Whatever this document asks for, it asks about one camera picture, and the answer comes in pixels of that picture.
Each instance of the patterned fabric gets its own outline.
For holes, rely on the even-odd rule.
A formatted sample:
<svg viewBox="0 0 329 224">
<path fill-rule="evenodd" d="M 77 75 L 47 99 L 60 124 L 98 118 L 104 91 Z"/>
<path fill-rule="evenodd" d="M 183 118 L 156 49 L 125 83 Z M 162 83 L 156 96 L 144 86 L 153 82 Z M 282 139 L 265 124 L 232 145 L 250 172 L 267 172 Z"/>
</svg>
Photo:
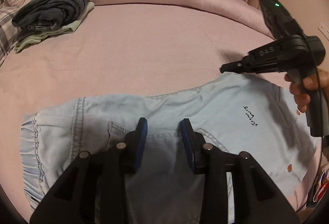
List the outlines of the patterned fabric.
<svg viewBox="0 0 329 224">
<path fill-rule="evenodd" d="M 13 40 L 18 28 L 12 25 L 12 19 L 18 9 L 3 6 L 0 8 L 0 66 L 14 47 Z"/>
</svg>

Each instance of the pink comforter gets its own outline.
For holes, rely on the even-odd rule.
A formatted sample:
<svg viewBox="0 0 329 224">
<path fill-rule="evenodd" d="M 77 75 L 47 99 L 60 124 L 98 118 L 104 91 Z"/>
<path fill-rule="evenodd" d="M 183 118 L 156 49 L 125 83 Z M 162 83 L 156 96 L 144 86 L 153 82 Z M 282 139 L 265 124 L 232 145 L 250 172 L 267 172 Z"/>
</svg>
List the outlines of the pink comforter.
<svg viewBox="0 0 329 224">
<path fill-rule="evenodd" d="M 30 0 L 7 1 L 21 7 Z M 200 86 L 220 76 L 223 63 L 272 41 L 261 12 L 242 0 L 91 1 L 98 6 L 75 33 L 11 52 L 0 68 L 0 182 L 26 219 L 31 211 L 19 156 L 23 115 L 80 96 L 149 96 Z M 262 76 L 288 86 L 283 74 Z M 295 208 L 318 160 L 299 191 L 292 190 Z"/>
</svg>

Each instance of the human hand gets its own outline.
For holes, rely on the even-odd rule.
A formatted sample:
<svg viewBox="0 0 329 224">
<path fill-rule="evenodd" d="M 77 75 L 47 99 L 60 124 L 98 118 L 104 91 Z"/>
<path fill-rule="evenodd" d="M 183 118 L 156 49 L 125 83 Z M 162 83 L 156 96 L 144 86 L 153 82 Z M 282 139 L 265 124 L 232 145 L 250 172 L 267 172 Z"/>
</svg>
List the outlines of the human hand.
<svg viewBox="0 0 329 224">
<path fill-rule="evenodd" d="M 329 72 L 321 69 L 318 69 L 318 71 L 320 87 L 324 89 L 325 95 L 327 96 L 327 99 L 329 99 Z M 285 75 L 285 80 L 291 82 L 291 79 L 287 74 Z M 304 78 L 303 85 L 307 90 L 318 89 L 316 74 Z M 289 89 L 290 93 L 294 95 L 295 102 L 298 105 L 298 110 L 302 113 L 306 112 L 307 105 L 310 103 L 310 96 L 301 92 L 300 84 L 291 83 Z"/>
</svg>

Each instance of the light blue shirt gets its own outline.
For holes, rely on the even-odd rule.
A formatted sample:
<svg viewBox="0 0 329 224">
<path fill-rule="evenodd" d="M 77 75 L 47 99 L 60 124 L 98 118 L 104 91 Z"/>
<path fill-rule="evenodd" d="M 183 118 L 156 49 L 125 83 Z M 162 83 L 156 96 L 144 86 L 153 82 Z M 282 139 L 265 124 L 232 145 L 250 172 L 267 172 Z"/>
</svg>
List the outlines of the light blue shirt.
<svg viewBox="0 0 329 224">
<path fill-rule="evenodd" d="M 86 97 L 24 119 L 21 156 L 24 190 L 33 209 L 81 151 L 98 153 L 148 121 L 141 168 L 126 177 L 131 223 L 198 223 L 204 175 L 187 163 L 180 121 L 189 118 L 206 142 L 223 151 L 247 151 L 285 196 L 305 176 L 320 143 L 310 136 L 293 96 L 253 75 L 224 73 L 201 87 L 154 97 Z M 228 176 L 229 221 L 234 221 Z"/>
</svg>

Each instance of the folded clothing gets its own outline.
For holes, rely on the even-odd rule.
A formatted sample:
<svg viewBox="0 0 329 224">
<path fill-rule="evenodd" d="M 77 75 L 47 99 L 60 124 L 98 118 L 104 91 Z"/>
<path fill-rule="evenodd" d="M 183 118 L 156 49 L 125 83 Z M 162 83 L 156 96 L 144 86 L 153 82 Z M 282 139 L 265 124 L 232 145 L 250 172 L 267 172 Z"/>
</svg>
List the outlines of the folded clothing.
<svg viewBox="0 0 329 224">
<path fill-rule="evenodd" d="M 321 143 L 310 136 L 305 114 L 296 109 L 289 91 L 253 75 L 234 73 L 161 96 L 78 98 L 24 119 L 20 140 L 24 191 L 35 209 L 80 151 L 105 151 L 145 117 L 148 134 L 142 164 L 125 183 L 130 223 L 198 223 L 204 175 L 189 169 L 179 130 L 184 118 L 222 151 L 250 152 L 288 197 Z M 232 223 L 230 176 L 228 191 Z"/>
<path fill-rule="evenodd" d="M 32 0 L 13 18 L 12 24 L 26 30 L 49 31 L 75 21 L 88 0 Z"/>
<path fill-rule="evenodd" d="M 32 32 L 32 34 L 29 34 L 29 36 L 27 36 L 25 39 L 22 39 L 21 41 L 17 41 L 14 44 L 15 53 L 20 52 L 28 45 L 40 43 L 42 40 L 46 39 L 48 36 L 74 33 L 76 31 L 76 29 L 78 29 L 78 27 L 80 26 L 84 17 L 87 15 L 87 13 L 91 9 L 93 9 L 94 6 L 95 6 L 95 4 L 93 2 L 89 2 L 87 4 L 87 6 L 85 7 L 85 9 L 82 11 L 82 13 L 78 16 L 78 18 L 75 21 L 73 21 L 72 23 L 70 23 L 68 25 L 59 27 L 56 30 L 50 30 L 50 31 L 44 31 L 44 32 L 39 32 L 39 31 L 35 32 L 35 31 L 26 30 L 27 32 Z"/>
<path fill-rule="evenodd" d="M 23 41 L 26 37 L 30 36 L 31 34 L 37 34 L 37 33 L 42 33 L 41 31 L 35 31 L 35 30 L 26 30 L 26 29 L 19 29 L 19 33 L 17 34 L 15 41 L 21 42 Z"/>
</svg>

